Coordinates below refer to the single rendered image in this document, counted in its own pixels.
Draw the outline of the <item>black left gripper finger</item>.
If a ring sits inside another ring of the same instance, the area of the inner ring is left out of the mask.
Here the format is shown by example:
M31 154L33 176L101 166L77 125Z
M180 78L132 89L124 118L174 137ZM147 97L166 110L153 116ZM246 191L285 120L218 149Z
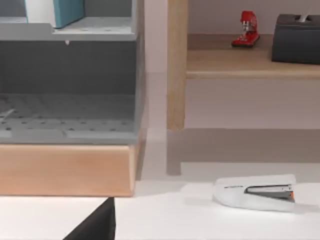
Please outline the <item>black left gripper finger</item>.
M62 240L115 240L115 198L109 197Z

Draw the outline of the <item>pale wooden drawer front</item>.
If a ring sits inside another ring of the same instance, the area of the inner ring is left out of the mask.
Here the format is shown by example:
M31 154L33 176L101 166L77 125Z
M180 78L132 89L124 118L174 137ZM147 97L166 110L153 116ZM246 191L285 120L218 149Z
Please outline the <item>pale wooden drawer front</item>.
M0 144L0 195L129 197L137 145Z

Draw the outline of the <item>grey pierced drawer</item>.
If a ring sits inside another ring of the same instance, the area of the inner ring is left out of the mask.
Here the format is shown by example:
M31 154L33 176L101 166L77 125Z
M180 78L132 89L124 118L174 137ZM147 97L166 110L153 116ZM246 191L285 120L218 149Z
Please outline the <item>grey pierced drawer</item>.
M133 95L0 94L0 143L129 145L139 110Z

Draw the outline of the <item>white stapler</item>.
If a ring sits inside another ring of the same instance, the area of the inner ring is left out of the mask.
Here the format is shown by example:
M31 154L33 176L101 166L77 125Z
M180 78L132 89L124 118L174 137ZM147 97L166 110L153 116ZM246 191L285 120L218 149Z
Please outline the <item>white stapler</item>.
M213 196L222 205L258 211L291 212L295 206L293 174L219 178Z

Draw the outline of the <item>wooden cupboard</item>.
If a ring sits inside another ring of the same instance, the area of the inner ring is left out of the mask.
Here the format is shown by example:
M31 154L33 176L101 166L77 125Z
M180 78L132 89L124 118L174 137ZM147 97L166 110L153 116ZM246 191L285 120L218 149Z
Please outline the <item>wooden cupboard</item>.
M0 94L132 95L145 98L145 0L84 0L63 28L28 23L25 0L0 0ZM132 144L84 145L140 148Z

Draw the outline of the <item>wooden open shelf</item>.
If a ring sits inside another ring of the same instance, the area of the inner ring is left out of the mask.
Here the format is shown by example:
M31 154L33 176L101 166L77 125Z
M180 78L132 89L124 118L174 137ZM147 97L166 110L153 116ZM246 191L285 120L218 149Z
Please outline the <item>wooden open shelf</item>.
M272 63L265 35L258 50L236 50L229 34L188 34L188 0L167 0L167 128L185 127L186 82L192 80L306 80L320 82L320 66Z

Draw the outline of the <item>teal book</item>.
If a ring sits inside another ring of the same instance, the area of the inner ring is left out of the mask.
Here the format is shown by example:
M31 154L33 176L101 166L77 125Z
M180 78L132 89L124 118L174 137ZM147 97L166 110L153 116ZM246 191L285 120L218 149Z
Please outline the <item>teal book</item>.
M53 28L61 29L85 16L84 0L53 0Z

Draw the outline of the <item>white book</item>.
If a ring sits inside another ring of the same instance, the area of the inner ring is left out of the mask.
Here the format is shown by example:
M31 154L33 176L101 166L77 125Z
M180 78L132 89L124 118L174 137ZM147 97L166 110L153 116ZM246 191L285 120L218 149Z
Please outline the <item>white book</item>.
M54 0L24 0L24 6L28 23L55 25Z

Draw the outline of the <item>red stapler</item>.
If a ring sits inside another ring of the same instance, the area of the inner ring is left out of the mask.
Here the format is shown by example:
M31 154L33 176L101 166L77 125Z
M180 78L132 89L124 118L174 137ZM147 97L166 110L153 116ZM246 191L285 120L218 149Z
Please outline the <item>red stapler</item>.
M240 17L243 33L231 42L234 48L252 48L260 39L257 16L252 10L243 10Z

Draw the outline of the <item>dark grey tissue box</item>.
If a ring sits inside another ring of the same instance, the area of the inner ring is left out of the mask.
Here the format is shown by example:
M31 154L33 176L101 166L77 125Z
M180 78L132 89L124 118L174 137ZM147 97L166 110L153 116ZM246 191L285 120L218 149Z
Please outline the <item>dark grey tissue box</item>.
M277 17L271 60L273 62L320 65L320 15L308 15L304 22L298 14Z

